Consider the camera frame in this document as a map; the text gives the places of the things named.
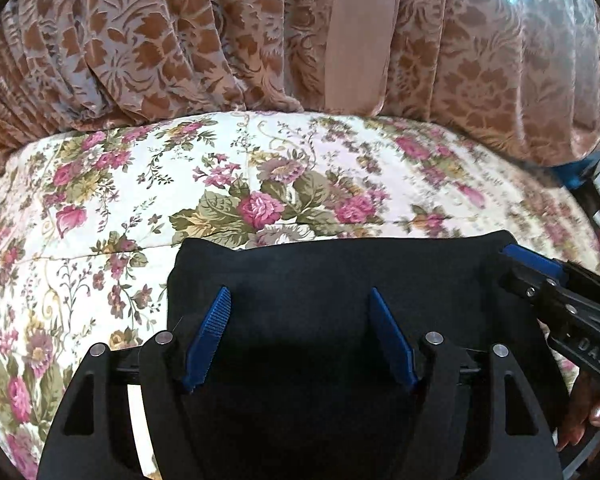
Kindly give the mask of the person's right hand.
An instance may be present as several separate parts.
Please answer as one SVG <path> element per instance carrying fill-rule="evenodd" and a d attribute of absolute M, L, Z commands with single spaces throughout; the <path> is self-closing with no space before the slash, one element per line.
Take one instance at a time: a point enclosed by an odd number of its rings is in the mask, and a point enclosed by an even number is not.
<path fill-rule="evenodd" d="M 581 368 L 571 390 L 568 412 L 558 429 L 558 451 L 577 445 L 586 425 L 600 428 L 600 383 Z"/>

